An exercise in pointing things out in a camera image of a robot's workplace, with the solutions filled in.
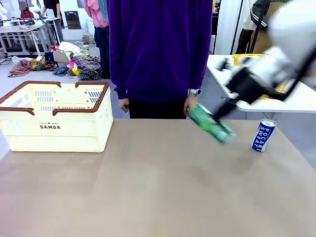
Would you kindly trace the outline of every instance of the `pocari sweat can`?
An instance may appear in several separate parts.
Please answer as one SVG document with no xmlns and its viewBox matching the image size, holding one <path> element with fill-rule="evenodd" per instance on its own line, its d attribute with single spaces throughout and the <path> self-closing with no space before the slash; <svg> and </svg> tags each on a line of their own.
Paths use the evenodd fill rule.
<svg viewBox="0 0 316 237">
<path fill-rule="evenodd" d="M 260 121 L 257 134 L 252 143 L 252 148 L 255 151 L 264 152 L 266 150 L 276 125 L 276 122 L 270 119 L 263 119 Z"/>
</svg>

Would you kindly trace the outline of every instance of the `pink shirt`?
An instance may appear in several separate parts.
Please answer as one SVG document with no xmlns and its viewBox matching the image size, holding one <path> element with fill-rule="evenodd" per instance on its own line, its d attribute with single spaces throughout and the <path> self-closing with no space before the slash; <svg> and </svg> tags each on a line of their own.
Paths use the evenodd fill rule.
<svg viewBox="0 0 316 237">
<path fill-rule="evenodd" d="M 92 18 L 95 27 L 104 29 L 109 25 L 109 22 L 103 19 L 98 0 L 84 0 L 84 9 Z"/>
</svg>

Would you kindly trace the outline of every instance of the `hand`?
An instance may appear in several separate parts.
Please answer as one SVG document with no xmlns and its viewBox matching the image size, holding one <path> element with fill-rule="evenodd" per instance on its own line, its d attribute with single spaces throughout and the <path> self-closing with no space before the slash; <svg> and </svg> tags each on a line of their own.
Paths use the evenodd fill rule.
<svg viewBox="0 0 316 237">
<path fill-rule="evenodd" d="M 125 112 L 127 113 L 128 109 L 129 109 L 129 100 L 126 99 L 122 99 L 122 100 L 118 100 L 118 106 Z"/>
<path fill-rule="evenodd" d="M 185 116 L 189 116 L 190 110 L 192 110 L 198 102 L 198 97 L 192 93 L 189 93 L 186 101 L 184 102 L 183 113 Z"/>
</svg>

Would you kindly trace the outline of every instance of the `dark blue pants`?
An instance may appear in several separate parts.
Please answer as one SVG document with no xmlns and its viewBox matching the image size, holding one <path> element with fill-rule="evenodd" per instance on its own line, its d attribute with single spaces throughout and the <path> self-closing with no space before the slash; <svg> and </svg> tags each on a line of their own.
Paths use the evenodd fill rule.
<svg viewBox="0 0 316 237">
<path fill-rule="evenodd" d="M 109 56 L 109 26 L 102 29 L 94 27 L 94 41 L 96 46 L 100 49 L 101 68 L 103 71 L 103 78 L 108 79 L 110 74 L 110 56 Z"/>
</svg>

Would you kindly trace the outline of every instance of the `person in purple hoodie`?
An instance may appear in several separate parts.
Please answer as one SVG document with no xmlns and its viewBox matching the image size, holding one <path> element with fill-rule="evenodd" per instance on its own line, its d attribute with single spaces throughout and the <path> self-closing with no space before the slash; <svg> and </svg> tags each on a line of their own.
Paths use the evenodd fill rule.
<svg viewBox="0 0 316 237">
<path fill-rule="evenodd" d="M 185 119 L 197 103 L 213 0 L 107 0 L 110 68 L 131 119 Z"/>
</svg>

